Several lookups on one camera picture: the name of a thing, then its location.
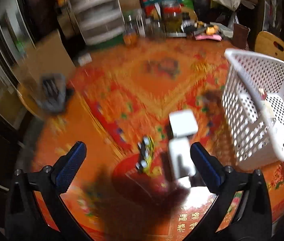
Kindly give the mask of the white charger with prongs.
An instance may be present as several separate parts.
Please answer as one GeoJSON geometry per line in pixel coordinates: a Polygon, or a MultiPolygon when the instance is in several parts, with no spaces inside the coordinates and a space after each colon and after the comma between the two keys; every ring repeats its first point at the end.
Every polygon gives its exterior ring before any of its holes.
{"type": "Polygon", "coordinates": [[[173,138],[169,141],[168,158],[173,182],[184,188],[191,188],[196,167],[191,159],[187,137],[173,138]]]}

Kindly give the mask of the white square charger block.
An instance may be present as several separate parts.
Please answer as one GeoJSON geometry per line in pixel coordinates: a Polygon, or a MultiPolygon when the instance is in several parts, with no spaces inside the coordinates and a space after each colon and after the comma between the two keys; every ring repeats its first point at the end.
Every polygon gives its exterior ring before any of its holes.
{"type": "Polygon", "coordinates": [[[198,123],[190,109],[178,110],[169,114],[169,123],[174,138],[192,137],[198,132],[198,123]]]}

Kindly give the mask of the white perforated plastic basket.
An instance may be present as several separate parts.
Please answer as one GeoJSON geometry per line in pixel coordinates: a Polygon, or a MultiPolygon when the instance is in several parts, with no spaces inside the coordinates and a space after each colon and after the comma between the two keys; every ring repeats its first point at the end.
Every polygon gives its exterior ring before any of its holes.
{"type": "Polygon", "coordinates": [[[284,162],[284,61],[228,48],[222,106],[242,170],[284,162]]]}

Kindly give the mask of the yellow toy race car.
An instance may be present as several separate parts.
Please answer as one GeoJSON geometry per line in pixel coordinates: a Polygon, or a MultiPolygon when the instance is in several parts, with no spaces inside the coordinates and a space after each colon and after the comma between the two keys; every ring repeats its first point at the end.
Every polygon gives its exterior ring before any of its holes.
{"type": "Polygon", "coordinates": [[[150,136],[143,136],[137,143],[139,158],[135,164],[137,171],[141,174],[149,175],[154,158],[154,141],[150,136]]]}

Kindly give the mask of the grey black phone stand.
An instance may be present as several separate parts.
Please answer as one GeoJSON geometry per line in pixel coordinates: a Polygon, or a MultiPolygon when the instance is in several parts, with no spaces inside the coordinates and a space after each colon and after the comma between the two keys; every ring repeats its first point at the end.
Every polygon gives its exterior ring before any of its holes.
{"type": "Polygon", "coordinates": [[[58,114],[66,105],[66,79],[63,74],[42,76],[39,84],[40,99],[37,104],[46,112],[58,114]]]}

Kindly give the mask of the red patterned tablecloth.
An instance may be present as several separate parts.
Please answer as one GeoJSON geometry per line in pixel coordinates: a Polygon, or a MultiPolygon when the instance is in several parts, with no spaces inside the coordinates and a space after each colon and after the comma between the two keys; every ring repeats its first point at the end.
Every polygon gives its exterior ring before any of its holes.
{"type": "MultiPolygon", "coordinates": [[[[186,240],[216,199],[198,170],[191,188],[173,182],[168,144],[169,114],[193,111],[199,142],[223,166],[240,173],[260,169],[269,192],[272,223],[284,212],[284,162],[242,170],[222,106],[229,63],[228,41],[141,39],[92,54],[68,81],[75,92],[66,112],[50,117],[37,142],[33,171],[53,165],[77,141],[86,158],[61,196],[94,240],[186,240]],[[149,175],[137,171],[137,143],[154,141],[149,175]]],[[[244,199],[236,192],[219,230],[227,227],[244,199]]]]}

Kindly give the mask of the brown cardboard box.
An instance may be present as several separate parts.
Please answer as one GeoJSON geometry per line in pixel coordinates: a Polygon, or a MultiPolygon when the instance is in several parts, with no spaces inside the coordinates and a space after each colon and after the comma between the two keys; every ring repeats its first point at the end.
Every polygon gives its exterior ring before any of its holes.
{"type": "Polygon", "coordinates": [[[51,74],[62,74],[69,78],[75,69],[59,31],[53,31],[34,47],[26,48],[26,55],[17,61],[14,75],[21,83],[28,78],[38,83],[43,76],[51,74]]]}

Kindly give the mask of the wooden chair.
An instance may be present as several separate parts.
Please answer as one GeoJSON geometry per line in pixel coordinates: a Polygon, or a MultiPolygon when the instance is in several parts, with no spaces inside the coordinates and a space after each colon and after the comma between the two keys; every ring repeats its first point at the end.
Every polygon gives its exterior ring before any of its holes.
{"type": "Polygon", "coordinates": [[[259,32],[254,51],[284,61],[284,41],[270,32],[259,32]]]}

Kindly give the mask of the orange jar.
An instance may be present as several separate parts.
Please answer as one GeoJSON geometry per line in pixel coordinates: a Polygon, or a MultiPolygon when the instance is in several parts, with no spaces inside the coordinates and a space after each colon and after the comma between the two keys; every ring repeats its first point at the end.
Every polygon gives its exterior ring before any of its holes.
{"type": "Polygon", "coordinates": [[[138,41],[138,33],[136,29],[136,24],[134,22],[126,22],[124,33],[123,33],[123,40],[125,45],[127,46],[134,46],[138,41]]]}

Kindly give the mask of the glass jar red lid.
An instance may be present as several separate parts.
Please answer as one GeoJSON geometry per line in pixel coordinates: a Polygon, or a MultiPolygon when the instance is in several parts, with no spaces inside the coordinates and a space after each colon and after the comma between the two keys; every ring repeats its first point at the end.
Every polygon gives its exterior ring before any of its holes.
{"type": "Polygon", "coordinates": [[[181,5],[177,0],[163,0],[162,19],[167,33],[179,33],[182,25],[181,5]]]}

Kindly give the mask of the white plastic drawer tower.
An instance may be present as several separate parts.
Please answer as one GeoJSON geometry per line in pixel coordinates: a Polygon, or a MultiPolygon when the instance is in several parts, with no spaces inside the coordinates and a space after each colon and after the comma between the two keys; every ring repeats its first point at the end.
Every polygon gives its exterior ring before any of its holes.
{"type": "Polygon", "coordinates": [[[69,3],[86,45],[107,42],[124,33],[119,0],[69,0],[69,3]]]}

